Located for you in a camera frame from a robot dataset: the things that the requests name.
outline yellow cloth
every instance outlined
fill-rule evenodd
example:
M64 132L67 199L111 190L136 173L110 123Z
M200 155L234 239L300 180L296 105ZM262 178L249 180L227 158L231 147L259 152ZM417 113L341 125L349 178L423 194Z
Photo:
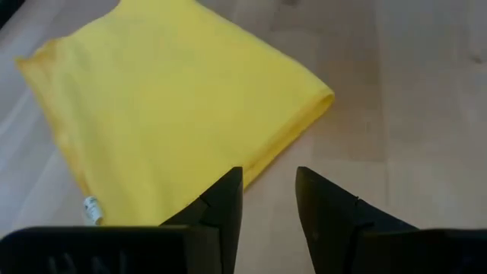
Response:
M233 166L247 186L333 101L192 0L122 0L18 65L104 225L159 225Z

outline folded towel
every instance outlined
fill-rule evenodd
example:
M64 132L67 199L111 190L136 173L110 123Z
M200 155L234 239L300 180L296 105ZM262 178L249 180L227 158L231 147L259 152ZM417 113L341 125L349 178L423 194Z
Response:
M192 0L122 0L18 65L104 225L159 225L233 166L247 186L333 101Z

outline wooden surface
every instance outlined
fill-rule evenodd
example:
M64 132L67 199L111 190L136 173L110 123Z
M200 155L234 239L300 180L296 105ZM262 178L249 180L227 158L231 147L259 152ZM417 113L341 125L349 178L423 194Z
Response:
M115 3L50 0L53 18L35 12L37 2L18 18L38 20L0 31L0 234L83 223L81 195L7 60ZM300 165L421 228L487 227L482 0L201 2L336 92L329 112L246 191L237 273L313 272L294 197Z

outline microfiber cloth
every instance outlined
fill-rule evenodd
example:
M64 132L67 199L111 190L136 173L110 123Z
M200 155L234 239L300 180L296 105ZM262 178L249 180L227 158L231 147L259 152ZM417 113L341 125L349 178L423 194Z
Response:
M248 186L333 101L193 0L122 0L18 66L102 225L159 225L234 166Z

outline white tag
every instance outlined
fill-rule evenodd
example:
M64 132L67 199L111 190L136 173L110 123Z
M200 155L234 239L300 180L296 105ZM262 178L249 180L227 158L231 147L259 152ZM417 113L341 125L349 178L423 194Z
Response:
M89 196L84 200L84 211L94 225L100 225L103 215L96 197Z

